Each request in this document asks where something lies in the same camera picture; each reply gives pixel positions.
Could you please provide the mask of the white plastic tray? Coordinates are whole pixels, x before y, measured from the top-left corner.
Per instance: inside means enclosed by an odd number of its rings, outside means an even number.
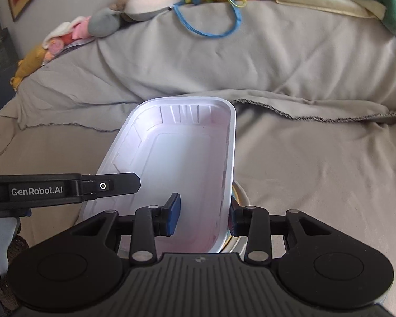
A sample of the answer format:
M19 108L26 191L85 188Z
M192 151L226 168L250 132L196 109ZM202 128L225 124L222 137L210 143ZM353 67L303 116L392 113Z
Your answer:
M157 253L218 253L228 238L236 112L217 97L170 97L136 107L110 146L98 173L135 173L133 195L83 203L84 221L104 210L132 215L181 197L174 235L156 239Z

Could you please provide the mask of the stainless steel bowl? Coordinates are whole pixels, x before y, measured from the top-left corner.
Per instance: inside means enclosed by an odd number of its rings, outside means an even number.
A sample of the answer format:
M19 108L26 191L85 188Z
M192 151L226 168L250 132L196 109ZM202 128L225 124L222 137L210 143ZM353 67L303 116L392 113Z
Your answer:
M222 253L238 253L244 255L247 246L247 237L234 237L230 235L223 245Z

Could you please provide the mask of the yellow rimmed white plate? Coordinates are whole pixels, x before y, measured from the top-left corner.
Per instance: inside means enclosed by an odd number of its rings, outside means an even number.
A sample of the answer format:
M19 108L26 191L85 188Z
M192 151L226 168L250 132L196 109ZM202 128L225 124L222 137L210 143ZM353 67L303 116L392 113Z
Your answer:
M247 197L247 193L244 191L243 187L236 181L232 181L232 198L231 198L231 206L232 209L237 209L239 206L241 208L245 208L250 205L249 198Z

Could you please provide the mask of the grey sofa cover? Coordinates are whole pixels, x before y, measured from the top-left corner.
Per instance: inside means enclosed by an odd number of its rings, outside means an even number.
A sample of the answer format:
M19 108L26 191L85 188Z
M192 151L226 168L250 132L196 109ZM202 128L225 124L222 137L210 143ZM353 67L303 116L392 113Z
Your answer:
M254 205L296 208L392 262L396 39L373 19L254 1L224 39L172 12L53 60L0 111L0 175L95 173L129 113L158 97L237 111L234 177Z

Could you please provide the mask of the pink white plush toy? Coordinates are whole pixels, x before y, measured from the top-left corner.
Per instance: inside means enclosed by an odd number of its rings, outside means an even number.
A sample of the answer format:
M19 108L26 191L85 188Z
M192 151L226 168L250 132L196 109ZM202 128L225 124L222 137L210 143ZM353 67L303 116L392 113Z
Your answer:
M88 32L90 16L78 16L73 21L65 21L51 31L43 40L45 49L43 64L50 62L63 51L81 46L94 40Z

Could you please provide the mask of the blue elastic loop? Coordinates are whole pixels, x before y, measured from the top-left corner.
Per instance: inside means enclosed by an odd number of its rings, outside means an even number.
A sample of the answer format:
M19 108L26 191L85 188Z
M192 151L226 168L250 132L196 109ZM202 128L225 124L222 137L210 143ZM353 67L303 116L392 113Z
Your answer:
M241 9L226 3L182 0L172 7L180 24L194 35L220 39L235 33L242 24Z

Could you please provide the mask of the white grey plush toy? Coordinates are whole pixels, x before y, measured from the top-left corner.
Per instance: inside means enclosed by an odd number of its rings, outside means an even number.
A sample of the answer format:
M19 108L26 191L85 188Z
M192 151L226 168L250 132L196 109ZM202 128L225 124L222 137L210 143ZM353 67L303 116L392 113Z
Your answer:
M134 21L146 21L152 19L182 0L128 0L124 7L124 13Z

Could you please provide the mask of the cream cloth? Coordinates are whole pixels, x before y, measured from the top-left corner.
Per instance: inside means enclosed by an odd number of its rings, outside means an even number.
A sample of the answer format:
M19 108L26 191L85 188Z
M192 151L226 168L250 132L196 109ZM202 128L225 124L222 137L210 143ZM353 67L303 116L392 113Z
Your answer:
M314 9L361 19L383 20L386 7L373 0L275 0L278 4Z

